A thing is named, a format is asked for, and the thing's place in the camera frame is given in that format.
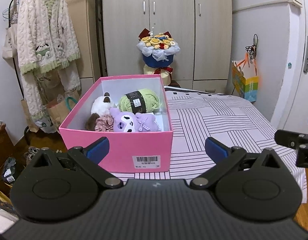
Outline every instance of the wardrobe door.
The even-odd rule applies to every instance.
[[[181,48],[171,64],[173,80],[193,80],[194,0],[149,0],[149,7],[154,34],[169,31]]]
[[[109,76],[143,74],[138,35],[149,29],[148,0],[103,0],[103,26]]]
[[[232,0],[195,0],[195,80],[227,79]]]

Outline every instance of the yarn skein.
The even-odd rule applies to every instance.
[[[161,107],[158,96],[150,89],[140,89],[138,90],[145,101],[146,113],[151,113]],[[133,112],[130,101],[126,95],[122,96],[118,103],[118,108],[121,112]]]

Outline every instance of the white plush toy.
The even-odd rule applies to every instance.
[[[116,107],[116,105],[109,93],[106,92],[103,97],[96,98],[90,111],[91,116],[85,124],[86,130],[95,131],[96,120],[103,115],[109,114],[109,109],[112,107]]]

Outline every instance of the metal screw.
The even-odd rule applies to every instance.
[[[105,179],[105,184],[108,186],[117,186],[121,183],[121,180],[118,178],[107,178]]]
[[[205,186],[208,184],[208,180],[202,177],[198,177],[198,178],[193,179],[193,183],[196,186]]]

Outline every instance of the gingham bow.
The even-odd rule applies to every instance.
[[[150,128],[147,127],[144,123],[145,121],[147,120],[147,117],[144,117],[142,120],[140,120],[139,118],[137,119],[137,121],[139,122],[140,124],[140,127],[138,129],[138,131],[142,132],[143,131],[143,128],[147,131],[150,131]]]

